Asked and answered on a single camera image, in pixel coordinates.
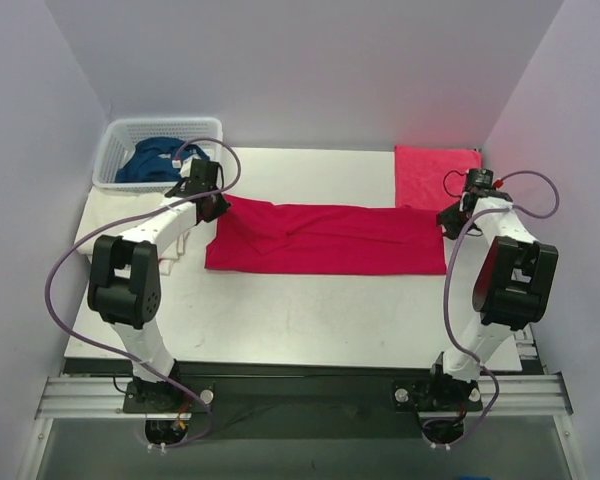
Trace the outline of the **crimson red t-shirt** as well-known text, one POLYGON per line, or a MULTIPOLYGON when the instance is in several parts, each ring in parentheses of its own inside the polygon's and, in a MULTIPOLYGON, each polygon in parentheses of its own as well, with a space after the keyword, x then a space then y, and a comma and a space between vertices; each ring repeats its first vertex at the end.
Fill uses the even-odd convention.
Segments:
POLYGON ((301 275, 443 275, 444 241, 429 211, 273 204, 232 196, 206 248, 214 271, 301 275))

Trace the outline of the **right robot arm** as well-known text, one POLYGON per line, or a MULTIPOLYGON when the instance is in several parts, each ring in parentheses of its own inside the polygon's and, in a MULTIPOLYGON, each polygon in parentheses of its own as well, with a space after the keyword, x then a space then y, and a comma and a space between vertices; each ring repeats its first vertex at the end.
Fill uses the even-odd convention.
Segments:
POLYGON ((451 347, 439 356, 440 373, 422 386, 424 399, 435 408, 456 400, 457 382, 476 381, 500 345, 528 324, 539 322, 547 309, 559 252, 533 236, 518 214, 536 219, 555 214, 560 203, 557 187, 550 186, 555 198, 552 210, 540 215, 515 204, 502 190, 503 184, 488 169, 470 169, 459 198, 436 216, 443 236, 455 245, 443 289, 443 321, 451 347), (449 309, 451 277, 461 243, 471 230, 482 233, 488 251, 472 291, 474 316, 456 338, 449 309))

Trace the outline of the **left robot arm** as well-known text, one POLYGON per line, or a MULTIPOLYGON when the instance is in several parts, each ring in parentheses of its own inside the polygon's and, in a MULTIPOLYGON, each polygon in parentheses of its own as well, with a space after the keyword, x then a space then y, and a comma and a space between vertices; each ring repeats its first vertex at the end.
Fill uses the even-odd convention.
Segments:
POLYGON ((162 412, 182 399, 175 359, 160 333, 160 259, 176 240, 201 222, 225 214, 220 163, 193 159, 189 175, 163 198, 159 213, 117 235, 101 235, 93 246, 87 303, 118 335, 132 357, 133 377, 148 383, 146 398, 162 412))

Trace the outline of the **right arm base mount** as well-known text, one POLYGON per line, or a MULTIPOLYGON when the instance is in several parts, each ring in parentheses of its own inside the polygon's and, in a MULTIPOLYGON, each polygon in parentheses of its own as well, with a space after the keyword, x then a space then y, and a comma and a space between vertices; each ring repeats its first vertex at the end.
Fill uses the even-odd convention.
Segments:
POLYGON ((391 400, 397 412, 455 415, 483 409, 476 381, 451 379, 438 367, 406 370, 394 376, 391 400))

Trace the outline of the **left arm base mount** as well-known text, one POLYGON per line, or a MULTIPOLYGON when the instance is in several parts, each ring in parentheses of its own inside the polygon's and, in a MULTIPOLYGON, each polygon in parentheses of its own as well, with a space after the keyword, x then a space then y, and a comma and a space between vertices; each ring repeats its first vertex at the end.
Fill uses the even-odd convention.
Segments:
MULTIPOLYGON (((211 408, 216 383, 203 380, 185 381, 184 385, 211 408)), ((186 405, 185 413, 205 413, 196 400, 188 400, 188 394, 172 385, 159 382, 150 383, 132 378, 127 383, 122 410, 128 414, 176 414, 186 405)))

